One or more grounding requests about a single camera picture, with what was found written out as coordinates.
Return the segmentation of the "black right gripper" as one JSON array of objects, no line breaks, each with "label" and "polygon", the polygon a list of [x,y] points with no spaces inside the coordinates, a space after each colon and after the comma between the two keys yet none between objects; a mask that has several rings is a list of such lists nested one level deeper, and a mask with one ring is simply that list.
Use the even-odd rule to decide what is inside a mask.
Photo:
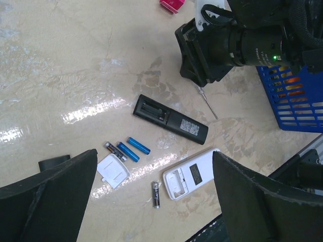
[{"label": "black right gripper", "polygon": [[182,63],[180,75],[199,87],[219,82],[233,67],[240,65],[230,47],[230,38],[237,32],[235,19],[220,17],[221,26],[202,24],[198,31],[193,18],[175,31]]}]

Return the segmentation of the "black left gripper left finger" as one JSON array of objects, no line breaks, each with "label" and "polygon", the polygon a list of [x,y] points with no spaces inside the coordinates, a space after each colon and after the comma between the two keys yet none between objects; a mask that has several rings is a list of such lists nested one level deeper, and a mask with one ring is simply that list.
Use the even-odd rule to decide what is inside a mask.
[{"label": "black left gripper left finger", "polygon": [[91,149],[1,187],[1,241],[76,241],[96,169]]}]

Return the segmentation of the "black battery cover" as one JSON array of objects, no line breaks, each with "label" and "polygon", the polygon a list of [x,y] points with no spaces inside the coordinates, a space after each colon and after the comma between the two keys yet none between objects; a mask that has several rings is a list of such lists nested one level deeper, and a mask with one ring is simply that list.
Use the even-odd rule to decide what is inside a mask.
[{"label": "black battery cover", "polygon": [[65,161],[67,161],[69,159],[71,159],[71,156],[68,154],[68,155],[62,155],[62,156],[42,160],[38,163],[39,170],[40,170],[40,172],[43,172],[45,170],[51,169],[51,168],[61,164],[61,163],[64,163]]}]

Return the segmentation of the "white battery cover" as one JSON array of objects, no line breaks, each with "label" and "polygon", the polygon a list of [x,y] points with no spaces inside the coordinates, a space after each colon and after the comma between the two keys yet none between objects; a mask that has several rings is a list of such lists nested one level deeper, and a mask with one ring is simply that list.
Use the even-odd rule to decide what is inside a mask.
[{"label": "white battery cover", "polygon": [[116,189],[130,176],[127,167],[114,154],[106,156],[97,165],[97,171],[102,176],[102,181],[107,182],[113,189]]}]

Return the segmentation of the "black remote control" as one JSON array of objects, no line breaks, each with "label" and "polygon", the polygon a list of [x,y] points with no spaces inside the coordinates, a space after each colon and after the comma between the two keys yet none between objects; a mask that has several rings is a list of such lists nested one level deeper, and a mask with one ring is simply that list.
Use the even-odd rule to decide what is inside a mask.
[{"label": "black remote control", "polygon": [[208,126],[142,94],[133,114],[197,144],[206,141]]}]

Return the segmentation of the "white remote control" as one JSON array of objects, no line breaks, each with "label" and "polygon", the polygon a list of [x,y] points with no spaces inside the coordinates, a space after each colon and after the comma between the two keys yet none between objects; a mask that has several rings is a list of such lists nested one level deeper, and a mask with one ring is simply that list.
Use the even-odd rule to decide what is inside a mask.
[{"label": "white remote control", "polygon": [[214,179],[212,157],[218,148],[209,148],[180,161],[163,172],[163,181],[171,200],[176,201]]}]

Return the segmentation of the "dark battery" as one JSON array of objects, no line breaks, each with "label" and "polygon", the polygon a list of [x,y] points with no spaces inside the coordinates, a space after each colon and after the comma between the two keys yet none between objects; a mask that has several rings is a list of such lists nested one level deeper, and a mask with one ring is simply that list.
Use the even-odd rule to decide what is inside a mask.
[{"label": "dark battery", "polygon": [[106,142],[104,146],[114,155],[117,156],[119,160],[122,162],[127,161],[127,157],[119,150],[117,149],[114,145],[112,145],[110,142]]},{"label": "dark battery", "polygon": [[160,208],[160,198],[159,198],[159,183],[152,182],[152,198],[154,208]]}]

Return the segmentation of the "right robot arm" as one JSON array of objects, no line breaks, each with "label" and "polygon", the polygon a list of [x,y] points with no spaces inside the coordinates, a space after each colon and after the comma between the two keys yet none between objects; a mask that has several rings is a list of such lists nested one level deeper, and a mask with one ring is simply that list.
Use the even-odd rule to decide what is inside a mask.
[{"label": "right robot arm", "polygon": [[200,87],[233,67],[322,71],[322,1],[197,1],[175,36],[180,75]]}]

